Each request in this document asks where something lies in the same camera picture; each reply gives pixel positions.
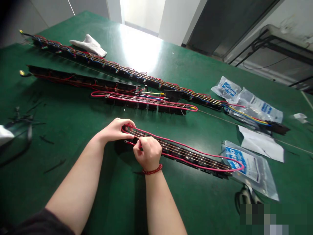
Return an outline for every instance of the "forearm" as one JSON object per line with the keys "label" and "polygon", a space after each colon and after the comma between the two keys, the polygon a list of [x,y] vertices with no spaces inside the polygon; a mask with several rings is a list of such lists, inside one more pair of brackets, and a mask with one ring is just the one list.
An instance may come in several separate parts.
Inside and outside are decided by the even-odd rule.
{"label": "forearm", "polygon": [[145,178],[149,234],[187,234],[163,172]]}
{"label": "forearm", "polygon": [[46,209],[80,234],[95,199],[105,142],[92,138],[46,205]]}

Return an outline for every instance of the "green workbench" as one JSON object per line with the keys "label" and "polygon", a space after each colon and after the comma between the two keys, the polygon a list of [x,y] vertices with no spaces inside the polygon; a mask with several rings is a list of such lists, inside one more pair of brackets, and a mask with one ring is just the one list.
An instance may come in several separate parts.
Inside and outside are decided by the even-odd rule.
{"label": "green workbench", "polygon": [[[311,202],[312,128],[308,130],[308,126],[290,118],[295,113],[313,118],[313,110],[301,92],[89,12],[39,34],[64,45],[69,45],[71,39],[83,40],[90,34],[108,52],[107,60],[146,71],[148,75],[198,93],[211,94],[213,98],[218,96],[210,88],[221,76],[246,87],[283,111],[283,124],[291,129],[286,136],[274,134],[278,144],[285,149],[285,163],[267,158],[279,203]],[[28,44],[4,48],[0,50],[0,57],[0,123],[6,124],[8,118],[14,116],[15,107],[19,106],[20,113],[24,114],[39,102],[42,103],[34,110],[36,119],[46,123],[34,127],[27,153],[0,169],[0,222],[16,225],[42,209],[89,139],[116,117],[130,118],[142,130],[211,154],[221,152],[223,140],[240,144],[234,125],[238,122],[222,112],[198,105],[206,113],[190,112],[179,116],[110,106],[101,100],[90,99],[91,90],[87,88],[49,83],[35,77],[22,78],[19,70],[26,72],[26,64],[30,64],[103,79],[129,80],[40,52]],[[54,144],[42,141],[39,136],[43,135]],[[0,162],[24,145],[25,135],[21,135],[0,155]],[[66,162],[62,166],[44,174],[63,159]],[[240,191],[240,183],[219,179],[164,157],[161,163],[189,234],[239,232],[234,195]],[[135,173],[140,169],[132,152],[118,156],[113,143],[106,146],[99,187],[86,226],[88,234],[146,233],[145,181]],[[278,203],[259,195],[266,203]]]}

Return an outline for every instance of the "red bead bracelet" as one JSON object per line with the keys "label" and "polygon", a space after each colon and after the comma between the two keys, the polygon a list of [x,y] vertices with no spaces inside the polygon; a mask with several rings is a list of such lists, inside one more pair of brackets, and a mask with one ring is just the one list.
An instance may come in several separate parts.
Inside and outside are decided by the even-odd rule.
{"label": "red bead bracelet", "polygon": [[154,173],[157,173],[159,170],[161,170],[163,167],[163,165],[160,163],[159,164],[159,167],[153,171],[145,171],[144,169],[142,170],[142,172],[145,174],[145,175],[151,175],[151,174],[154,174]]}

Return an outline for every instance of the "scissors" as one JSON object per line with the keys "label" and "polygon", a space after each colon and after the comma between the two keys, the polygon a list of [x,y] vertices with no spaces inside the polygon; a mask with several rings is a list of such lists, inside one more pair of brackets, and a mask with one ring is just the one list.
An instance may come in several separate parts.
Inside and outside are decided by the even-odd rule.
{"label": "scissors", "polygon": [[240,192],[235,194],[235,205],[238,213],[240,212],[240,204],[263,204],[263,202],[256,195],[251,186],[244,184]]}

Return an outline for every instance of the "clear plastic bag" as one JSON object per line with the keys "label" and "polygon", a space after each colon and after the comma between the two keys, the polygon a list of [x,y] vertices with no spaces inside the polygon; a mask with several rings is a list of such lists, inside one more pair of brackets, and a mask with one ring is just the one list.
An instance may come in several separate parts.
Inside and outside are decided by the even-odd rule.
{"label": "clear plastic bag", "polygon": [[[275,182],[266,159],[228,140],[223,142],[222,150],[222,156],[235,159],[245,166],[243,170],[233,172],[234,178],[265,196],[279,201]],[[240,168],[239,164],[234,161],[226,159],[223,161],[228,162],[233,169]]]}
{"label": "clear plastic bag", "polygon": [[211,90],[218,96],[226,99],[227,102],[236,103],[241,87],[222,76],[220,82],[212,87]]}
{"label": "clear plastic bag", "polygon": [[242,89],[240,94],[237,96],[238,105],[243,105],[243,107],[235,107],[238,111],[248,114],[249,116],[266,120],[266,121],[274,121],[278,123],[282,123],[283,121],[283,112],[275,109],[268,103],[256,97],[250,91],[248,91],[245,87]]}

